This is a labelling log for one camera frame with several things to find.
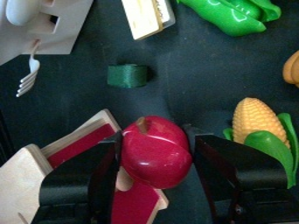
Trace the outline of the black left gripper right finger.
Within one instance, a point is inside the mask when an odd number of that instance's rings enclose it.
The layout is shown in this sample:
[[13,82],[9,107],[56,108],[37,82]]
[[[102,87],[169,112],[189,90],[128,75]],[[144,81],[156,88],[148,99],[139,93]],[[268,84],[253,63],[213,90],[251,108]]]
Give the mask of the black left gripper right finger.
[[285,169],[264,152],[183,126],[212,224],[299,224]]

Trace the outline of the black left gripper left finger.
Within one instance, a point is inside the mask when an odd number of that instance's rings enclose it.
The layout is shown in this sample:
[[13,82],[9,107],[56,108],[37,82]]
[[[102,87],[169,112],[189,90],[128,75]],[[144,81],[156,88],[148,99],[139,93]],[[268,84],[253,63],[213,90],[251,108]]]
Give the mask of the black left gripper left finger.
[[30,224],[110,224],[120,147],[117,132],[46,175]]

